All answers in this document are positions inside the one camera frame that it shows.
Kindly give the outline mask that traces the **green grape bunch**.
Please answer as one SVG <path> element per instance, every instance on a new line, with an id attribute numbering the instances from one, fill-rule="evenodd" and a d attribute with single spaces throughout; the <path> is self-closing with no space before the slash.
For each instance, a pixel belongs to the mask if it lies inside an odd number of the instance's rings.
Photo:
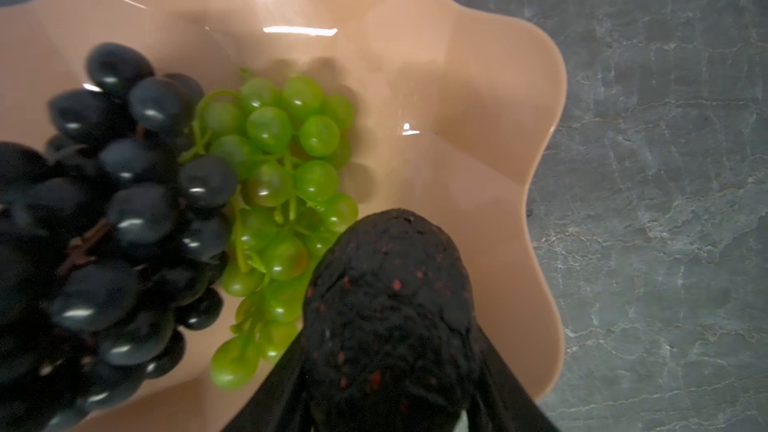
<path id="1" fill-rule="evenodd" d="M 213 354 L 222 389 L 251 381 L 297 336 L 311 273 L 358 217 L 340 186 L 356 120 L 353 101 L 307 75 L 283 84 L 242 70 L 237 89 L 206 94 L 193 121 L 195 159 L 209 153 L 239 178 L 226 208 L 232 223 L 221 288 L 239 299 L 231 337 Z"/>

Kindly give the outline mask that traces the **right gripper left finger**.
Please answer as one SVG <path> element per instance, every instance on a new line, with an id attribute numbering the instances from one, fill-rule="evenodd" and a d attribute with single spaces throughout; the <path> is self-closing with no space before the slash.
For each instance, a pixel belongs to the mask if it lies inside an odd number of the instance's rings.
<path id="1" fill-rule="evenodd" d="M 304 372 L 304 333 L 300 332 L 254 395 L 223 432 L 310 432 L 312 414 Z"/>

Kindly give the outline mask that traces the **black grape bunch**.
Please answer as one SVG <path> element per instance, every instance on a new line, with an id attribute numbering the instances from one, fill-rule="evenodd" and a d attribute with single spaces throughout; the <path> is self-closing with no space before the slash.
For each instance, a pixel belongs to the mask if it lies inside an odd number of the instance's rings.
<path id="1" fill-rule="evenodd" d="M 182 361 L 214 323 L 237 177 L 192 141 L 203 90 L 128 46 L 47 105 L 43 151 L 1 145 L 1 427 L 64 431 Z"/>

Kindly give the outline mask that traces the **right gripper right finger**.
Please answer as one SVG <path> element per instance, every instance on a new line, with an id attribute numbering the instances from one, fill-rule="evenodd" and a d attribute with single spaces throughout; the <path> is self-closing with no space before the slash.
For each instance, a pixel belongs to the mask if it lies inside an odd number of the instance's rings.
<path id="1" fill-rule="evenodd" d="M 558 432 L 478 328 L 479 377 L 471 399 L 468 431 Z"/>

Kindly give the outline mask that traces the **dark avocado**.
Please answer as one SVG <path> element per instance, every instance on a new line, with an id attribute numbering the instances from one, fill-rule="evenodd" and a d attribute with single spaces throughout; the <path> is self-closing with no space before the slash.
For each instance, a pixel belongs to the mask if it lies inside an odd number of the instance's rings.
<path id="1" fill-rule="evenodd" d="M 368 215 L 316 265 L 303 306 L 304 371 L 319 431 L 451 431 L 478 380 L 468 272 L 440 227 Z"/>

